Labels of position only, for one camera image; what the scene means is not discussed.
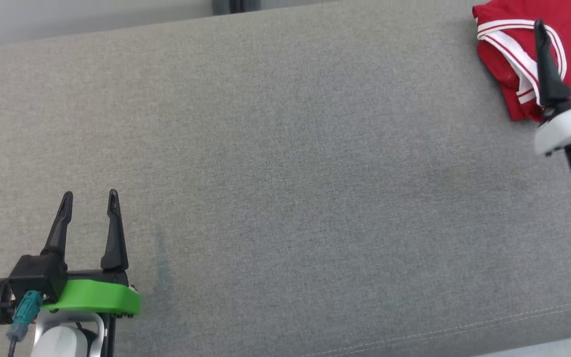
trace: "teal connector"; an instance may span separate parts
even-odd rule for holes
[[[37,317],[41,305],[43,304],[43,298],[41,298],[41,293],[36,290],[30,290],[25,293],[19,307],[16,308],[14,316],[12,317],[12,326],[6,333],[7,338],[10,341],[23,341],[25,335],[28,333],[28,326],[32,323],[32,320]]]

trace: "green plastic part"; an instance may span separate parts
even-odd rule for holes
[[[140,295],[120,284],[69,280],[58,302],[41,308],[136,315],[140,313]]]

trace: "gray fabric surface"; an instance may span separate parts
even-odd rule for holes
[[[99,267],[115,188],[143,298],[117,356],[464,357],[571,337],[567,164],[508,120],[473,3],[0,49],[0,276],[38,253],[66,190],[66,261]]]

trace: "folded clothing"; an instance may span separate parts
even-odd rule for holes
[[[541,18],[561,79],[571,88],[571,0],[492,0],[473,7],[477,51],[499,81],[512,120],[541,120],[534,22]]]

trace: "red fabric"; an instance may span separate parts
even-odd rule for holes
[[[571,0],[492,0],[487,4],[473,7],[473,16],[476,18],[478,27],[498,20],[510,20],[509,23],[487,24],[479,29],[479,36],[490,34],[492,30],[498,29],[504,34],[513,38],[521,48],[528,54],[529,58],[536,61],[534,33],[532,29],[507,29],[505,26],[517,26],[516,20],[526,20],[528,22],[541,18],[546,25],[551,27],[558,35],[562,47],[558,47],[559,52],[564,52],[567,60],[565,67],[564,82],[571,88]],[[551,52],[555,61],[561,66],[560,54],[554,47]],[[503,54],[496,50],[493,45],[480,41],[478,45],[480,58],[486,63],[490,72],[501,83],[502,91],[508,103],[508,108],[513,120],[523,117],[539,120],[541,109],[535,101],[533,105],[529,102],[519,104],[513,99],[519,89],[518,79],[512,79],[517,73],[512,69],[510,63],[503,58]]]

